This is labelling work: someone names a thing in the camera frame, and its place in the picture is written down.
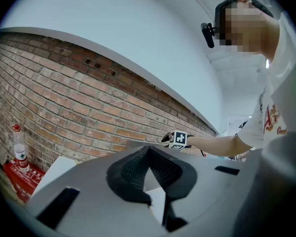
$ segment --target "hand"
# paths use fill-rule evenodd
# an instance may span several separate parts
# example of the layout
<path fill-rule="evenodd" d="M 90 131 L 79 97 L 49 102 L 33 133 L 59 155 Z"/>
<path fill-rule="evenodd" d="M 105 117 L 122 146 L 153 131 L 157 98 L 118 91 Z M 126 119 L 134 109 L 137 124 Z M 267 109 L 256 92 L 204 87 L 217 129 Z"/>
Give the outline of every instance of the hand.
<path fill-rule="evenodd" d="M 192 134 L 188 134 L 187 135 L 187 138 L 188 137 L 193 137 L 194 135 L 192 135 Z M 161 142 L 167 142 L 167 141 L 170 141 L 170 132 L 168 132 L 168 133 L 166 133 L 164 136 L 163 136 L 163 138 L 162 138 L 162 140 L 161 140 Z M 192 146 L 191 145 L 186 145 L 185 146 L 185 148 L 191 148 Z"/>

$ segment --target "brick wall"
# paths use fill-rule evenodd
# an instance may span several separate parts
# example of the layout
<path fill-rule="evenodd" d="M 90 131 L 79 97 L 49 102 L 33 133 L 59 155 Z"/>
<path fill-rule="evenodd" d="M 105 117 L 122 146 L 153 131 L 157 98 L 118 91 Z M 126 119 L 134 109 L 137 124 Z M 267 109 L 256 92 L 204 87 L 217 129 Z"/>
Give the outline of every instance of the brick wall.
<path fill-rule="evenodd" d="M 106 57 L 58 39 L 5 33 L 1 161 L 13 155 L 14 123 L 23 127 L 29 160 L 44 170 L 59 155 L 84 161 L 121 151 L 130 139 L 158 143 L 173 127 L 215 136 L 182 104 Z"/>

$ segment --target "white wall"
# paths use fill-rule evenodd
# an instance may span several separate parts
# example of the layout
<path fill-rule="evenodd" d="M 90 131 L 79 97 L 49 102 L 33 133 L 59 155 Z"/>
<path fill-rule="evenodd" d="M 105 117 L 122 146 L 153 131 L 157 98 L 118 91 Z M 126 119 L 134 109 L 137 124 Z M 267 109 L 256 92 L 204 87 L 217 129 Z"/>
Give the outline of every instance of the white wall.
<path fill-rule="evenodd" d="M 0 29 L 51 36 L 98 52 L 220 129 L 216 74 L 199 40 L 157 0 L 19 0 Z"/>
<path fill-rule="evenodd" d="M 228 131 L 228 118 L 230 116 L 249 117 L 257 104 L 259 94 L 242 94 L 241 92 L 228 92 L 223 96 L 223 112 L 220 131 L 225 135 Z"/>

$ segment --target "white t-shirt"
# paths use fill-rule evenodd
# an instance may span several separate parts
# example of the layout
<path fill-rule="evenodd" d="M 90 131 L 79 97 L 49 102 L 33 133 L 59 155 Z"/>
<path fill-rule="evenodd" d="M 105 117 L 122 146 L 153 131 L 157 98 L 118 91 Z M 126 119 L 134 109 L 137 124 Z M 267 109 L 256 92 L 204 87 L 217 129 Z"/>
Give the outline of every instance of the white t-shirt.
<path fill-rule="evenodd" d="M 238 133 L 245 144 L 256 148 L 262 148 L 287 131 L 281 112 L 273 103 L 272 94 L 296 63 L 296 31 L 286 12 L 281 14 L 279 24 L 279 42 L 268 69 L 265 89 L 258 98 L 252 118 Z"/>

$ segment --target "black slot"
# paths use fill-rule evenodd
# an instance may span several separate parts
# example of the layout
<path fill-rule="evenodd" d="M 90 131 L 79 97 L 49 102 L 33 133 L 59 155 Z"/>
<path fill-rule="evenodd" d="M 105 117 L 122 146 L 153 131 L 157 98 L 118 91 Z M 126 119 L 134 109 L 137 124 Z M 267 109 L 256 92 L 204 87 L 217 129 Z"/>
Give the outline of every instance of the black slot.
<path fill-rule="evenodd" d="M 45 210 L 37 217 L 46 226 L 55 229 L 80 191 L 65 188 Z"/>
<path fill-rule="evenodd" d="M 227 174 L 231 174 L 231 175 L 238 175 L 239 173 L 239 169 L 235 169 L 235 168 L 229 168 L 229 167 L 224 167 L 224 166 L 218 166 L 215 168 L 215 170 L 227 173 Z"/>

